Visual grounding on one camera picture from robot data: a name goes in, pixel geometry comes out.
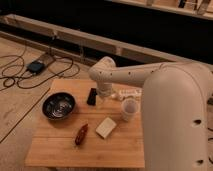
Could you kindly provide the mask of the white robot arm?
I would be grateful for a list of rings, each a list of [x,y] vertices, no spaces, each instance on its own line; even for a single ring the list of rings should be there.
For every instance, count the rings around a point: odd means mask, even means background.
[[[104,57],[89,69],[100,96],[114,83],[140,87],[146,171],[208,171],[207,101],[213,73],[199,62],[118,67]]]

